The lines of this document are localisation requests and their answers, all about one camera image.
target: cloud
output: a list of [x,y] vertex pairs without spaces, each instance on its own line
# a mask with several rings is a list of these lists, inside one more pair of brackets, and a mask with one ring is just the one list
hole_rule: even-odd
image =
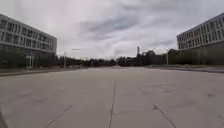
[[176,35],[223,12],[222,0],[0,0],[0,12],[58,38],[58,54],[135,56],[177,48]]

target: pavement joint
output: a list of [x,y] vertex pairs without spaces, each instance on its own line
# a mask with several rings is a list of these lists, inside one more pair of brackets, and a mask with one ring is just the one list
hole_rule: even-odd
[[59,114],[54,120],[52,120],[45,128],[48,128],[49,126],[51,126],[57,119],[59,119],[65,112],[67,112],[71,108],[72,108],[72,105],[66,108],[61,114]]
[[153,107],[153,109],[154,110],[158,110],[169,122],[170,122],[170,124],[174,127],[174,128],[176,128],[176,125],[169,119],[169,117],[156,105],[156,104],[153,104],[154,105],[154,107]]
[[111,128],[111,123],[112,123],[112,118],[113,118],[113,113],[114,113],[114,101],[115,101],[115,95],[116,95],[116,87],[117,87],[117,81],[115,80],[115,82],[114,82],[113,102],[112,102],[112,107],[111,107],[111,111],[110,111],[109,128]]

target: lamp post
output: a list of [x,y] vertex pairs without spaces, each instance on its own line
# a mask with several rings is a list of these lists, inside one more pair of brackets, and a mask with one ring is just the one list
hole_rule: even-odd
[[166,64],[169,65],[169,49],[167,49],[166,51]]
[[[74,49],[71,49],[72,51],[78,51],[78,50],[82,50],[82,49],[77,49],[77,48],[74,48]],[[66,55],[67,55],[67,53],[66,52],[64,52],[64,68],[66,68],[67,67],[67,61],[66,61]]]

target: road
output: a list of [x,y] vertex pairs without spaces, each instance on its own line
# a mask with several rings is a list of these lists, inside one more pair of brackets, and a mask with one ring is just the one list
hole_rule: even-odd
[[0,77],[9,128],[222,128],[224,74],[96,68]]

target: building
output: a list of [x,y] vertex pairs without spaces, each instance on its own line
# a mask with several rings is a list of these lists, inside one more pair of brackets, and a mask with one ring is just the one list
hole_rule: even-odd
[[177,35],[180,51],[192,50],[214,64],[224,64],[224,13]]
[[43,58],[55,55],[56,48],[54,36],[0,14],[0,50]]
[[179,50],[186,50],[224,41],[224,13],[177,36]]

